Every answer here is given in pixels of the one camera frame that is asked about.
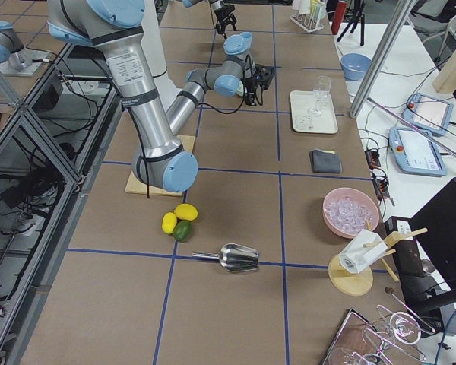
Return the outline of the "light blue plastic cup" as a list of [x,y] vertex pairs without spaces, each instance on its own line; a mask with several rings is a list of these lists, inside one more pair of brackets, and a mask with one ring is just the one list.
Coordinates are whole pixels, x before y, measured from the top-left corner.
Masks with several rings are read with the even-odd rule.
[[252,45],[252,33],[245,31],[241,32],[239,35],[241,36],[243,47],[246,49],[250,49]]

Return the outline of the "mint green bowl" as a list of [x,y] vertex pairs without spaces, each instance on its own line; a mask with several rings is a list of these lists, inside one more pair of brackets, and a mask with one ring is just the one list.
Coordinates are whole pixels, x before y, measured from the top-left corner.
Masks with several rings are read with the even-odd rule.
[[246,91],[247,91],[247,89],[246,89],[245,85],[243,84],[242,81],[240,81],[239,86],[236,89],[236,95],[239,97],[244,97],[246,94]]

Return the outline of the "metal ice scoop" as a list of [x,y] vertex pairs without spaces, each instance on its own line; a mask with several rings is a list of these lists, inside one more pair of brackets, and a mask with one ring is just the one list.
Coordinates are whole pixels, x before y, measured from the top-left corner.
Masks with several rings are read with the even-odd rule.
[[237,243],[227,243],[216,253],[193,252],[192,256],[217,260],[225,270],[232,273],[257,271],[259,267],[258,250]]

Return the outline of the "blue bowl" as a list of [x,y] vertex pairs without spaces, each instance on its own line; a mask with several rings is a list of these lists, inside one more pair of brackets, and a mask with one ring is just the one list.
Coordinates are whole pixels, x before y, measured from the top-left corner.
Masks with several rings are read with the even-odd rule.
[[347,81],[359,81],[369,70],[372,60],[359,53],[347,53],[340,59],[340,65]]

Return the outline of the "pink bowl with ice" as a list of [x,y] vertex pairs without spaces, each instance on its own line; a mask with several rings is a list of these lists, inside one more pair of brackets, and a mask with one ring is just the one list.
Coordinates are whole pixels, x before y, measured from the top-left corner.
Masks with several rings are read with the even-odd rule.
[[349,187],[331,190],[324,197],[322,214],[333,233],[348,239],[361,230],[373,231],[380,220],[376,203],[364,192]]

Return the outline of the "cream bear tray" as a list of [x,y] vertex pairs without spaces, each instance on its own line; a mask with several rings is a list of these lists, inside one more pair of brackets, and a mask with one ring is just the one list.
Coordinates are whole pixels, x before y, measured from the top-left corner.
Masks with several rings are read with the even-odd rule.
[[333,135],[338,132],[331,95],[313,91],[290,92],[292,127],[296,132]]

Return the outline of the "clear wine glass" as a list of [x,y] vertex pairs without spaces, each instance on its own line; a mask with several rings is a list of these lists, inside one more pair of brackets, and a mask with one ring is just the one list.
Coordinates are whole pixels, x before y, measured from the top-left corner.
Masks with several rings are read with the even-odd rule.
[[332,80],[326,75],[318,76],[318,79],[313,87],[313,96],[315,104],[312,108],[308,109],[310,116],[320,116],[322,110],[327,106],[330,96]]

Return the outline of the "red cylinder bottle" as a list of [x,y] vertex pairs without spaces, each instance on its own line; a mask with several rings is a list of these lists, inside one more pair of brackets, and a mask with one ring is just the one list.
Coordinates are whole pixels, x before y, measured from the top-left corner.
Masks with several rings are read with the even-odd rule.
[[344,19],[345,11],[347,7],[347,2],[344,0],[339,0],[337,2],[334,16],[331,23],[331,32],[333,35],[337,35],[340,29],[340,25]]

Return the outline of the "grey folded cloth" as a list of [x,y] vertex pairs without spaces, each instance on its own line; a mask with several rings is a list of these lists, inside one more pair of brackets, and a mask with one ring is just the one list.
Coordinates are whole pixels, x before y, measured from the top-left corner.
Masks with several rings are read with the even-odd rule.
[[312,171],[314,173],[341,173],[340,157],[334,152],[315,149],[309,152]]

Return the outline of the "yellow lemon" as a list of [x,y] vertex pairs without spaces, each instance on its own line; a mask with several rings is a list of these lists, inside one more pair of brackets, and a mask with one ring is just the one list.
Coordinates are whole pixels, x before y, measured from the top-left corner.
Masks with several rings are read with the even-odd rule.
[[189,203],[182,203],[176,206],[174,214],[182,221],[194,221],[198,217],[198,209]]
[[172,234],[176,225],[178,223],[178,218],[173,212],[167,212],[164,214],[161,229],[165,234]]

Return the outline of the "wooden cutting board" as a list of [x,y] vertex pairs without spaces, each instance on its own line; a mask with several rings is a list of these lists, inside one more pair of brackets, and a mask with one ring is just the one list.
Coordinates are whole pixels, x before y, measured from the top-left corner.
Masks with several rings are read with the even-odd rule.
[[[194,135],[177,135],[177,137],[183,143],[184,149],[187,152],[193,152],[195,146],[195,136]],[[164,189],[157,188],[155,186],[150,186],[147,189],[147,186],[138,180],[133,172],[130,172],[128,181],[125,186],[125,193],[131,194],[140,194],[146,195],[149,192],[150,195],[163,195],[163,196],[173,196],[181,197],[182,192],[168,192]]]

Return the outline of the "teach pendant tablet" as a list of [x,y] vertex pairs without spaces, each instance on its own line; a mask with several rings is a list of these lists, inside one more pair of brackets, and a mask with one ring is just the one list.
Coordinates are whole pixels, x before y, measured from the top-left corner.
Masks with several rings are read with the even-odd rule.
[[403,173],[420,176],[446,176],[448,171],[437,146],[420,133],[408,129],[389,129],[389,146]]
[[453,105],[448,101],[416,93],[407,102],[402,117],[412,125],[431,132],[434,136],[443,136],[448,131],[453,109]]

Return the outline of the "green tipped metal rod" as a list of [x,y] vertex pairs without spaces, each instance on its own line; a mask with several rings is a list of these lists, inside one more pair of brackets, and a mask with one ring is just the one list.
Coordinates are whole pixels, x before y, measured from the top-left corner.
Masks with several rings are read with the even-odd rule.
[[379,107],[380,109],[384,110],[387,114],[389,114],[390,116],[396,118],[399,122],[405,124],[407,127],[409,127],[410,129],[414,130],[415,132],[417,132],[418,134],[422,135],[424,138],[426,138],[428,141],[430,141],[432,144],[435,144],[437,146],[439,146],[440,148],[444,149],[446,152],[448,152],[451,156],[455,157],[456,158],[456,152],[453,151],[452,149],[448,148],[447,146],[445,146],[443,143],[441,143],[440,141],[437,141],[436,139],[434,139],[427,131],[423,131],[422,129],[419,129],[418,127],[416,127],[415,125],[411,124],[410,122],[406,121],[403,117],[399,116],[398,114],[390,111],[388,108],[386,108],[385,106],[382,106],[380,103],[376,102],[375,100],[373,100],[371,97],[368,97],[367,100],[371,103],[374,103],[377,107]]

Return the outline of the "wooden mug tree stand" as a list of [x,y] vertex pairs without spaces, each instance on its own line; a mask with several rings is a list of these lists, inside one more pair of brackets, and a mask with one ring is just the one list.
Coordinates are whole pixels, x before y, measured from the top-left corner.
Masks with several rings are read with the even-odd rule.
[[[399,282],[399,278],[391,269],[389,264],[384,260],[384,257],[396,252],[396,250],[393,249],[393,246],[396,243],[400,242],[401,240],[405,240],[407,238],[417,236],[422,233],[426,233],[427,231],[427,228],[421,228],[418,230],[410,231],[409,233],[405,234],[402,234],[398,231],[394,231],[383,239],[388,248],[386,252],[383,254],[383,256],[377,261],[380,261],[384,264],[385,269],[387,270],[393,281]],[[339,253],[330,260],[328,265],[328,274],[332,284],[340,292],[349,296],[359,297],[367,294],[372,288],[373,284],[373,273],[372,269],[370,268],[371,265],[359,274],[351,274],[340,265],[338,255]]]

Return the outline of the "black monitor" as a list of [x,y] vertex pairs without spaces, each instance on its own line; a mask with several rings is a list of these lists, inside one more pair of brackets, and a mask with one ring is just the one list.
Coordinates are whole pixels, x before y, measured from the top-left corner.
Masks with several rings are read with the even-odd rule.
[[[412,230],[426,228],[414,241],[401,241],[394,255],[405,301],[418,313],[456,302],[456,178],[450,180],[410,220]],[[421,247],[451,288],[439,294],[431,287],[432,277],[424,275]]]

